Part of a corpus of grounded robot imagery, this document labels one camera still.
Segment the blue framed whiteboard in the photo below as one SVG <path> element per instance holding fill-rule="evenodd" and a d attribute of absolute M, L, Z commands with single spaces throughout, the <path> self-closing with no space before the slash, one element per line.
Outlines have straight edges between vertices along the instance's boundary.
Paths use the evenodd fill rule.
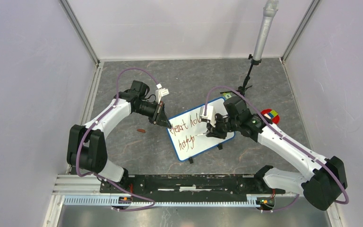
<path fill-rule="evenodd" d="M 225 139 L 207 137 L 207 123 L 201 122 L 200 112 L 204 105 L 197 106 L 170 118 L 172 128 L 168 129 L 170 141 L 179 161 L 201 154 L 218 144 L 227 142 L 235 137 L 234 132 L 227 133 Z"/>

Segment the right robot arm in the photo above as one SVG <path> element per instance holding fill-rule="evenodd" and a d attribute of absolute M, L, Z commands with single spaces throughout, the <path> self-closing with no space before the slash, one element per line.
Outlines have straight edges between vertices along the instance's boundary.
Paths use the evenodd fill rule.
<path fill-rule="evenodd" d="M 254 176 L 258 192 L 280 189 L 303 195 L 319 210 L 327 210 L 333 203 L 348 204 L 346 171 L 341 159 L 327 158 L 305 147 L 284 133 L 271 118 L 248 108 L 241 97 L 233 96 L 223 106 L 224 115 L 208 103 L 201 107 L 199 118 L 207 124 L 206 137 L 225 139 L 228 133 L 239 132 L 271 149 L 297 170 L 288 172 L 264 166 Z"/>

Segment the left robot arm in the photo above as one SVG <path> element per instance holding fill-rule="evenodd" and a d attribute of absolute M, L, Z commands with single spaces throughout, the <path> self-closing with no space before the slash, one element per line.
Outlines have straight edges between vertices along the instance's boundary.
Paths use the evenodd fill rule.
<path fill-rule="evenodd" d="M 155 101 L 149 102 L 149 86 L 134 80 L 131 87 L 114 96 L 110 104 L 94 119 L 84 125 L 71 127 L 67 151 L 67 163 L 87 172 L 98 174 L 112 181 L 117 192 L 125 192 L 130 186 L 125 168 L 108 159 L 106 138 L 127 116 L 137 113 L 148 117 L 151 124 L 170 128 L 162 97 L 169 94 L 168 89 L 157 84 Z"/>

